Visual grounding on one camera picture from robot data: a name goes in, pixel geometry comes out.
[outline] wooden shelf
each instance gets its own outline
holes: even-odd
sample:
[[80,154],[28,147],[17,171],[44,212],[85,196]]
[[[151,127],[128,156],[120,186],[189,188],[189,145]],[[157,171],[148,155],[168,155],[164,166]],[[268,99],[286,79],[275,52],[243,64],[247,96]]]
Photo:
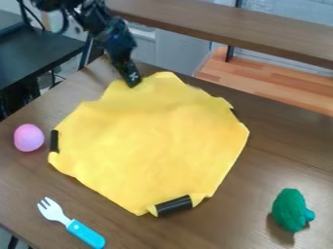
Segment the wooden shelf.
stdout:
[[129,21],[333,69],[333,27],[195,0],[107,0]]

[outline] pink ball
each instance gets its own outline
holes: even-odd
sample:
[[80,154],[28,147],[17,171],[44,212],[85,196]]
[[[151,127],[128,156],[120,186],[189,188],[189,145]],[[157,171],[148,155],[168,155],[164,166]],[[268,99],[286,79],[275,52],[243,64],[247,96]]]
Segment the pink ball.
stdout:
[[23,124],[14,133],[14,144],[22,152],[37,150],[44,140],[42,130],[34,124]]

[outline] black cable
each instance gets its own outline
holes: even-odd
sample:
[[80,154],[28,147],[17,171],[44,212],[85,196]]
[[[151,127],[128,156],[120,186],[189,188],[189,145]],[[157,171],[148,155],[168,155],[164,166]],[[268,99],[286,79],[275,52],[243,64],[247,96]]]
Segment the black cable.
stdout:
[[26,11],[28,11],[33,17],[34,17],[34,19],[39,23],[39,25],[41,26],[41,28],[42,28],[42,30],[43,31],[45,31],[46,30],[46,28],[45,28],[45,26],[44,26],[44,24],[43,24],[43,22],[40,20],[40,19],[38,19],[37,18],[37,16],[29,9],[29,8],[27,8],[26,7],[26,5],[23,3],[23,1],[22,0],[17,0],[18,1],[18,3],[20,4],[20,5],[22,5],[23,6],[23,8],[26,10]]
[[66,78],[64,78],[64,77],[62,77],[62,76],[60,76],[60,75],[58,75],[58,74],[55,74],[55,76],[56,76],[56,77],[60,77],[62,80],[66,80]]

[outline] wooden board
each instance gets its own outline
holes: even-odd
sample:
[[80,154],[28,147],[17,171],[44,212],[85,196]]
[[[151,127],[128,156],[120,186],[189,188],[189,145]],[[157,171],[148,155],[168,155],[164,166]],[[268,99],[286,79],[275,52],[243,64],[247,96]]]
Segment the wooden board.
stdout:
[[333,79],[247,58],[225,62],[226,47],[212,53],[197,77],[333,116]]
[[197,0],[107,0],[130,21],[333,69],[333,27]]
[[[144,75],[161,70],[141,63],[138,67]],[[37,201],[50,196],[70,218],[102,233],[106,248],[331,248],[333,119],[179,76],[229,100],[251,131],[247,146],[213,198],[165,218],[136,217],[53,169],[47,163],[48,146],[33,153],[14,148],[18,125],[40,126],[48,144],[50,130],[81,101],[101,96],[116,77],[104,57],[0,124],[0,224],[34,248],[88,248],[63,225],[38,212]],[[302,191],[317,215],[308,229],[295,235],[282,231],[269,216],[273,200],[286,187]]]

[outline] yellow cloth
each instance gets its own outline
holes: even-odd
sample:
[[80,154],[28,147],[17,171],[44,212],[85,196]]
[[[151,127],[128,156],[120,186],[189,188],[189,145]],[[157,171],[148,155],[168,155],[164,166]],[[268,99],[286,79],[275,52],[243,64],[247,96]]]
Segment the yellow cloth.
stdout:
[[249,134],[223,98],[157,73],[129,89],[113,82],[99,101],[83,102],[55,129],[60,172],[135,215],[189,195],[193,206],[214,192]]

